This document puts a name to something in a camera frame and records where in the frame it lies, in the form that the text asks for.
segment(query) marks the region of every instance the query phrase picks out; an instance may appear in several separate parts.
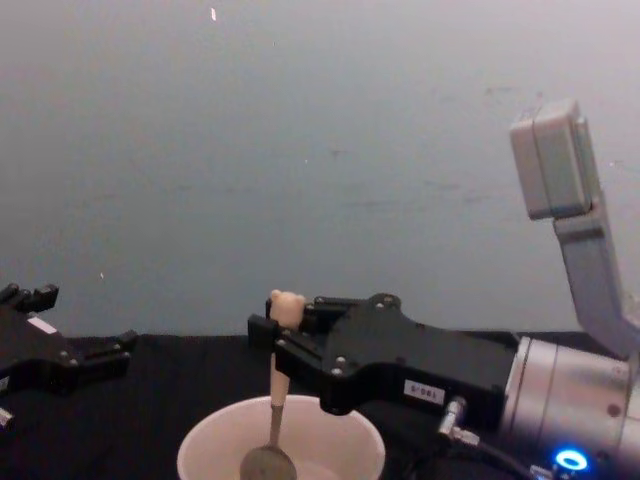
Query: white bowl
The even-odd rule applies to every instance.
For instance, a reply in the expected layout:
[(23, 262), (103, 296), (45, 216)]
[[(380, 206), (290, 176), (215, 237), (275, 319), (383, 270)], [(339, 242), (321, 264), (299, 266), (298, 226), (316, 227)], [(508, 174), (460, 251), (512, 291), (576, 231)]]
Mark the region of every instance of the white bowl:
[[(223, 408), (198, 423), (178, 452), (181, 480), (239, 480), (245, 454), (267, 443), (270, 397)], [(315, 397), (289, 395), (280, 447), (298, 480), (379, 480), (385, 462), (382, 437), (358, 412), (334, 416)]]

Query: gray wall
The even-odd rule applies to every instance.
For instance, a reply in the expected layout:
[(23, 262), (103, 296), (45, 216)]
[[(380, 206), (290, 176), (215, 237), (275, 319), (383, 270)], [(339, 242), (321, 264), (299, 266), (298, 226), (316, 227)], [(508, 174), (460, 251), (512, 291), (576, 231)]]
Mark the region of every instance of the gray wall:
[(4, 0), (0, 280), (74, 335), (242, 332), (272, 288), (574, 328), (507, 131), (579, 99), (640, 290), (640, 4), (552, 4)]

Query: white sticker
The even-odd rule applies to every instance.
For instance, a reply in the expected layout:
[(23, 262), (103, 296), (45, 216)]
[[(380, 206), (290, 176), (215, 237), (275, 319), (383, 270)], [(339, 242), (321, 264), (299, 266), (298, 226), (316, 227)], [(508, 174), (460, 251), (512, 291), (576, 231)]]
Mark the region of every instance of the white sticker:
[(47, 322), (45, 322), (41, 318), (31, 317), (28, 321), (31, 325), (33, 325), (34, 327), (38, 327), (44, 333), (47, 333), (49, 335), (57, 332), (55, 328), (53, 328), (51, 325), (49, 325)]
[(405, 380), (404, 394), (410, 397), (419, 398), (420, 400), (426, 400), (427, 402), (435, 403), (437, 405), (444, 405), (445, 391), (422, 383)]

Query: black tablecloth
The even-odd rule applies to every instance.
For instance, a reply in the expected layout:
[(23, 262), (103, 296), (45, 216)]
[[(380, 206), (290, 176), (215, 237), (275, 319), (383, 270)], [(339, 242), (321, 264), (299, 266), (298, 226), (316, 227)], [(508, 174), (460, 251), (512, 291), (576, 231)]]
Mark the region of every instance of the black tablecloth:
[[(583, 334), (541, 336), (595, 348)], [(189, 430), (226, 405), (267, 395), (268, 368), (268, 354), (249, 349), (246, 337), (143, 335), (123, 379), (87, 386), (69, 397), (21, 392), (2, 399), (16, 423), (13, 431), (0, 433), (0, 478), (176, 480), (178, 448)], [(292, 391), (307, 393), (295, 383)], [(385, 441), (383, 480), (398, 479), (407, 462), (433, 443), (435, 418), (378, 403), (360, 411)], [(448, 460), (418, 478), (512, 477), (488, 466)]]

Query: blue led light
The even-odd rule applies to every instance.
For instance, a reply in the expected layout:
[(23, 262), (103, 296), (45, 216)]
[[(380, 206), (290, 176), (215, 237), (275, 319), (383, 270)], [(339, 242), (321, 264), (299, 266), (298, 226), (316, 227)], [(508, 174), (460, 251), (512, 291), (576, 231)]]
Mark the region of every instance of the blue led light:
[(589, 466), (587, 457), (577, 450), (562, 450), (556, 455), (556, 463), (562, 468), (576, 472), (586, 470)]

